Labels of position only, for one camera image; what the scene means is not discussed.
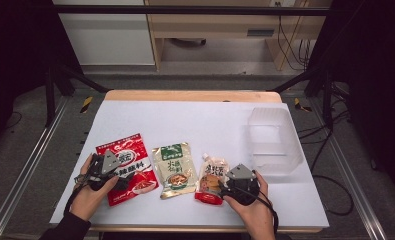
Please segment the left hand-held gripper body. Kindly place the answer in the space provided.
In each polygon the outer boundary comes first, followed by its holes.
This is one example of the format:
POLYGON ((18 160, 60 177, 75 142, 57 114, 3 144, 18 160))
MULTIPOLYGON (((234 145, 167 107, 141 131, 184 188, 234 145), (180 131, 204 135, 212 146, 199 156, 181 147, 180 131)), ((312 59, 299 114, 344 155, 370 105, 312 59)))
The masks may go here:
POLYGON ((103 154, 93 154, 86 173, 87 184, 94 191, 100 190, 119 166, 120 161, 111 150, 106 150, 103 154))

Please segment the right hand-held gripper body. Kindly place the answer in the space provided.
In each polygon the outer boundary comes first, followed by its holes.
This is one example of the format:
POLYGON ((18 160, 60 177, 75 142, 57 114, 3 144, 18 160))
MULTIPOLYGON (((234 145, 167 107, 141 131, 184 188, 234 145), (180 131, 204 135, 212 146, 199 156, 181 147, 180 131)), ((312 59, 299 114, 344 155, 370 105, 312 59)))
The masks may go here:
POLYGON ((223 195, 230 196, 244 206, 252 204, 259 194, 259 182, 255 173, 243 164, 227 172, 228 181, 223 185, 223 195))

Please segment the spout pouch with red base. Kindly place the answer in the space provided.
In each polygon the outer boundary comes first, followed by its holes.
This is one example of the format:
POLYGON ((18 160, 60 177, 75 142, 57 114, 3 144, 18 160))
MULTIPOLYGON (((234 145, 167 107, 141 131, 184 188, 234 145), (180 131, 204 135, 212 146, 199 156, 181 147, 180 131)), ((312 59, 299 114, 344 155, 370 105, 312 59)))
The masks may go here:
POLYGON ((224 158, 218 158, 204 153, 203 163, 200 167, 198 186, 194 198, 202 203, 211 205, 221 205, 223 199, 219 193, 218 180, 226 183, 229 171, 229 163, 224 158))

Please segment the red seasoning packet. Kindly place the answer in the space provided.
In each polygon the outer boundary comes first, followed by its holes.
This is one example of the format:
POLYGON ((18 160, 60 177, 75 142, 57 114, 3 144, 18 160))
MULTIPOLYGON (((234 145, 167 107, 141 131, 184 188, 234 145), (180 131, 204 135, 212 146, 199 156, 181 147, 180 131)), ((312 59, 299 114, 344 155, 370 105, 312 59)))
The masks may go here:
POLYGON ((107 194, 110 206, 116 206, 159 187, 140 134, 134 134, 96 147, 98 154, 103 154, 106 150, 111 150, 120 161, 120 166, 115 170, 115 174, 124 178, 133 176, 129 183, 133 184, 133 187, 129 191, 114 191, 112 189, 107 194))

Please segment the beige packet with green label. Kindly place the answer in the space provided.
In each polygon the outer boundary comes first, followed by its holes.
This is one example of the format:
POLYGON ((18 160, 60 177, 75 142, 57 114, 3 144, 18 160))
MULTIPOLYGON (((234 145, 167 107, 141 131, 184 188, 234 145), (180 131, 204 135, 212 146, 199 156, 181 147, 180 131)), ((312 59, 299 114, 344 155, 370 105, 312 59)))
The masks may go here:
POLYGON ((155 169, 163 186, 165 200, 196 190, 198 177, 188 143, 177 143, 152 150, 155 169))

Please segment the clear plastic container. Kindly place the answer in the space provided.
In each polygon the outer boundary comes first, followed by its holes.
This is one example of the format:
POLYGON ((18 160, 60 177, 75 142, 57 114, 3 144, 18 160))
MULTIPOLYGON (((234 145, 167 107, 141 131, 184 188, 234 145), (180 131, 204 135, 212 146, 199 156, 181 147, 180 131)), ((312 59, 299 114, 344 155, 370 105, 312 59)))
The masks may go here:
POLYGON ((247 132, 251 163, 262 175, 291 174, 303 161, 302 148, 287 108, 254 108, 247 132))

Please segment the person's left hand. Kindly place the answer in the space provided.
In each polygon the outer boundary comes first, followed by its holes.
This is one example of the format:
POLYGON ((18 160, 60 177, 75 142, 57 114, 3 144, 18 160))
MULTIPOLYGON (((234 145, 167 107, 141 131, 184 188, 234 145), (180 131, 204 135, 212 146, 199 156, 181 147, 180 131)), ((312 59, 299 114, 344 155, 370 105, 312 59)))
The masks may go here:
POLYGON ((80 183, 77 183, 74 189, 80 188, 80 191, 72 201, 69 212, 84 221, 89 221, 107 193, 116 185, 118 179, 118 176, 112 177, 98 191, 92 190, 88 185, 81 186, 80 183))

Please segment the person's right hand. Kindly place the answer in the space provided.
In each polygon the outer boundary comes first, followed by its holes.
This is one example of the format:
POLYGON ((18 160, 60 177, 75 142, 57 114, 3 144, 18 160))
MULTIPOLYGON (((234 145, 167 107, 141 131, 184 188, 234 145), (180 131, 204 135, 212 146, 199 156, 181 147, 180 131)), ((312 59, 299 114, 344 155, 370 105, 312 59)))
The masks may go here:
POLYGON ((252 204, 244 206, 230 196, 225 196, 224 200, 240 216, 249 235, 262 232, 274 233, 273 214, 263 202, 255 200, 252 204))

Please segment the yellow black tape strip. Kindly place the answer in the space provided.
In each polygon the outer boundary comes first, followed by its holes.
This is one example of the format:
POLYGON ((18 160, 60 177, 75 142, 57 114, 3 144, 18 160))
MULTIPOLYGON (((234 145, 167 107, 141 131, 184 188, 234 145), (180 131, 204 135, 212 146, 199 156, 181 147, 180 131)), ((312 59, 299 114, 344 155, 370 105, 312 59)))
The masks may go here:
POLYGON ((302 110, 305 112, 312 112, 311 107, 307 107, 307 106, 305 107, 305 106, 301 105, 299 98, 294 98, 294 106, 295 106, 295 109, 297 109, 297 110, 302 110))
POLYGON ((80 109, 80 113, 86 113, 87 112, 87 110, 88 110, 88 108, 89 108, 89 106, 90 106, 90 104, 92 102, 92 99, 93 99, 92 96, 88 96, 88 97, 85 98, 85 100, 83 102, 83 105, 82 105, 82 107, 80 109))

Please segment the white cabinet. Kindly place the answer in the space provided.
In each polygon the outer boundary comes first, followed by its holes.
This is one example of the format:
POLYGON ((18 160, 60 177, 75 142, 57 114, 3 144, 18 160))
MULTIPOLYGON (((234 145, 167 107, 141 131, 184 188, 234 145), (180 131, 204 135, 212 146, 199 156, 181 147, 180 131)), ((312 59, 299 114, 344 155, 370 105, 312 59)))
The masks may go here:
POLYGON ((153 65, 145 14, 60 14, 81 65, 153 65))

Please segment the black curtain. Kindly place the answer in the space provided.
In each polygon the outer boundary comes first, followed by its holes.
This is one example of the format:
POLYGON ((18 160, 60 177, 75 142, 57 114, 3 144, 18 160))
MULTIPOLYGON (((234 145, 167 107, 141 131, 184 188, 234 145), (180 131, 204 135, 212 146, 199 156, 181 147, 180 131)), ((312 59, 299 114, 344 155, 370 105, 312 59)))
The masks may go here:
POLYGON ((349 86, 349 110, 371 156, 395 186, 395 0, 332 0, 310 64, 329 62, 349 86))
POLYGON ((14 100, 44 84, 48 65, 39 45, 54 60, 82 71, 59 15, 41 11, 53 0, 0 0, 0 135, 12 115, 14 100))

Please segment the light wooden desk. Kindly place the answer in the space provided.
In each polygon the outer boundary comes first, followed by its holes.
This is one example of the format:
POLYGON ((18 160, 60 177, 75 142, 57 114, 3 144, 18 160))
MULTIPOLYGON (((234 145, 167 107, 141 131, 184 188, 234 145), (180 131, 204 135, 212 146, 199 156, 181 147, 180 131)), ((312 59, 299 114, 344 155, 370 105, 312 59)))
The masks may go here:
MULTIPOLYGON (((147 6, 239 6, 328 8, 333 0, 144 0, 147 6)), ((161 43, 168 38, 259 38, 266 42, 277 70, 297 55, 292 45, 315 41, 324 24, 323 16, 181 15, 149 14, 154 54, 161 59, 161 43)))

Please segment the black horizontal bar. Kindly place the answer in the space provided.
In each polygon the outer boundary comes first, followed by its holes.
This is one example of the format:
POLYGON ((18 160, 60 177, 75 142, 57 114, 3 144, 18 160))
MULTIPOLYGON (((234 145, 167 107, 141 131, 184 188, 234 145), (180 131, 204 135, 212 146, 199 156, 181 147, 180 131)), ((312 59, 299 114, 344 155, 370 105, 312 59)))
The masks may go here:
POLYGON ((139 5, 54 5, 58 13, 69 14, 182 14, 182 15, 266 15, 328 16, 329 8, 233 7, 233 6, 139 6, 139 5))

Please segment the aluminium rail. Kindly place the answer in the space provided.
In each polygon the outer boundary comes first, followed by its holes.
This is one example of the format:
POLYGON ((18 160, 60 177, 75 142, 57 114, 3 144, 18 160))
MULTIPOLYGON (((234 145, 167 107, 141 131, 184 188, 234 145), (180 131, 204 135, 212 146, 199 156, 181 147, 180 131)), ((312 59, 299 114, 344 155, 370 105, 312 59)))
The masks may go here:
POLYGON ((69 97, 62 96, 60 98, 54 118, 42 131, 38 142, 35 144, 20 174, 0 207, 0 236, 7 226, 8 221, 16 209, 37 165, 39 164, 56 128, 58 127, 69 100, 69 97))
POLYGON ((308 138, 309 168, 330 223, 322 234, 332 240, 388 240, 341 140, 354 137, 344 101, 331 103, 333 130, 322 119, 321 101, 312 99, 310 104, 319 126, 308 138))

